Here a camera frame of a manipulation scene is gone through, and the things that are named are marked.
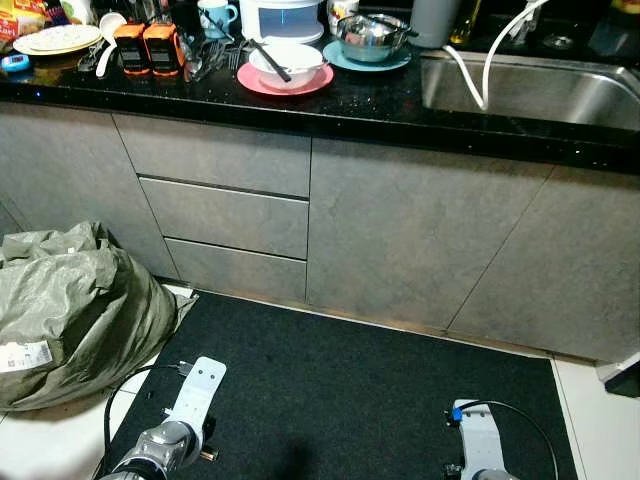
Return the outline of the grey vacuum flask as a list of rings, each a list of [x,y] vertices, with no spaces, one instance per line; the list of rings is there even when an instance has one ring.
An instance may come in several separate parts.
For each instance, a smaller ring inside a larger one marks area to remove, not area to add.
[[[462,0],[413,0],[410,27],[417,35],[408,42],[421,49],[439,49],[448,44]]]

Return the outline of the white bowl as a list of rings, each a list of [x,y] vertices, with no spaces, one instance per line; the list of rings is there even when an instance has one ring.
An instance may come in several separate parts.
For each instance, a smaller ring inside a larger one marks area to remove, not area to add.
[[[261,83],[275,90],[298,90],[315,78],[324,67],[323,54],[315,47],[302,44],[265,44],[262,50],[285,70],[289,79],[279,76],[273,64],[259,50],[250,54],[250,65],[259,72]]]

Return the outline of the yellow red snack packet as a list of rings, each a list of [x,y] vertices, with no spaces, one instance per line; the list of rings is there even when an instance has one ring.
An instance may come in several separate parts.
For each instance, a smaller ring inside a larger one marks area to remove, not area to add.
[[[0,0],[0,41],[13,41],[49,26],[44,0]]]

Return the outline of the orange black battery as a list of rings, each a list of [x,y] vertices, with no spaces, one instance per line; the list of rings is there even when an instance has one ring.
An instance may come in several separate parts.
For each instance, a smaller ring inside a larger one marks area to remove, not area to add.
[[[151,73],[155,76],[179,76],[186,69],[186,51],[174,24],[152,23],[143,29],[142,41]]]
[[[127,76],[146,76],[151,73],[150,60],[143,42],[146,24],[125,23],[115,28],[116,41],[114,55],[120,60],[120,67]]]

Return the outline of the white printed mug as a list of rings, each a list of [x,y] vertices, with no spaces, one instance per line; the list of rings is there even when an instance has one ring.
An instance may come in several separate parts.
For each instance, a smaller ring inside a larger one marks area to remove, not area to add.
[[[337,35],[339,22],[358,12],[361,0],[326,0],[325,19],[332,35]]]

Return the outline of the blue mug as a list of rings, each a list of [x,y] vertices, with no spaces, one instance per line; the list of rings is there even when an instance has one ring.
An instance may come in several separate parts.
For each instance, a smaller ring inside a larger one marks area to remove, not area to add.
[[[239,18],[237,5],[229,0],[198,0],[198,14],[200,14],[200,24],[207,38],[211,40],[232,40],[233,22]]]

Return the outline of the grey black floor fixture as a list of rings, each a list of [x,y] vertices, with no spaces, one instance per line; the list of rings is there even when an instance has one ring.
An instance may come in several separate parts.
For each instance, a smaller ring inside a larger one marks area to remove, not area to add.
[[[598,364],[595,374],[605,392],[613,396],[637,399],[640,397],[639,355],[632,355],[613,364]]]

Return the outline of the steel sink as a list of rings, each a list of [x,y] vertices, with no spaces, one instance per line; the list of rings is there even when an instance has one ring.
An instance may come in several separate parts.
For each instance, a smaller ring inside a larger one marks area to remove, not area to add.
[[[448,52],[422,52],[420,67],[426,108],[640,129],[639,78],[616,65],[497,54],[490,61],[488,108],[477,104]]]

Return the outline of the steel cutlery heap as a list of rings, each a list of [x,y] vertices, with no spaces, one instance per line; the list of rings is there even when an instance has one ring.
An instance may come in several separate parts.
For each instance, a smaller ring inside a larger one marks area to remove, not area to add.
[[[210,38],[184,37],[186,47],[186,67],[182,70],[183,81],[195,83],[204,81],[218,70],[237,70],[243,65],[242,58],[248,42],[239,40],[210,40]]]

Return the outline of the teal plate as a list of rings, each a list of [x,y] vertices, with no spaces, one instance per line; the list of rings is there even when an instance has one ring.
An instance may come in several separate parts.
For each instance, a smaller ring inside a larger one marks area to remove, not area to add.
[[[356,70],[356,72],[387,72],[387,70],[406,67],[413,59],[413,54],[406,47],[402,47],[387,60],[380,61],[356,61],[348,59],[343,54],[340,42],[329,42],[323,50],[324,58],[330,65],[344,70]]]

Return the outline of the white ceramic spoon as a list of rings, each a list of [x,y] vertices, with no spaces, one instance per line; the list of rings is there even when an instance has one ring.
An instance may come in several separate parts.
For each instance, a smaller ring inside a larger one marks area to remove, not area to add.
[[[111,60],[111,55],[114,54],[116,49],[116,40],[114,37],[105,38],[106,47],[102,50],[99,60],[95,64],[95,76],[97,78],[104,78],[106,74],[106,69],[108,69],[108,65]]]

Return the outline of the white cup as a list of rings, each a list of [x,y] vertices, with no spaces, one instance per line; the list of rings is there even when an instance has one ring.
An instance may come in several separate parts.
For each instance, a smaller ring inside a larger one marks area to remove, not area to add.
[[[114,44],[114,35],[116,29],[125,26],[128,23],[128,19],[119,12],[109,12],[102,14],[99,18],[100,35],[109,44]]]

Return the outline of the pink plate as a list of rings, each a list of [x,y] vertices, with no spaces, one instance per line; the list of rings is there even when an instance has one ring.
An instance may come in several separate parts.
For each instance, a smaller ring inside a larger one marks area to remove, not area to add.
[[[279,90],[279,88],[271,87],[269,84],[262,82],[265,79],[264,73],[252,67],[251,64],[242,65],[236,73],[237,82],[241,84],[241,86],[252,92],[270,96],[300,96],[307,95],[307,93],[314,93],[329,86],[329,84],[333,82],[334,77],[334,70],[330,68],[329,65],[324,65],[311,81],[302,84],[302,86],[296,88],[296,90]]]

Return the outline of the grey drawer front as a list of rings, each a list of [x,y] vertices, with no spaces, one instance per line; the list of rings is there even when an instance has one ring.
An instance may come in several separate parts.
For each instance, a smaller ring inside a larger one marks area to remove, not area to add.
[[[166,237],[289,259],[307,257],[306,201],[173,180],[142,178],[140,183]]]
[[[311,138],[114,114],[134,170],[147,177],[307,197]]]
[[[306,261],[186,239],[165,239],[180,278],[211,291],[305,301]]]

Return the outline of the white stacked food container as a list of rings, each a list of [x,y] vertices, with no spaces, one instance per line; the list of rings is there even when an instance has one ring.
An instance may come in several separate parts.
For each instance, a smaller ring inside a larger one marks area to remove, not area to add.
[[[323,37],[324,0],[237,0],[242,35],[260,44],[311,44]]]

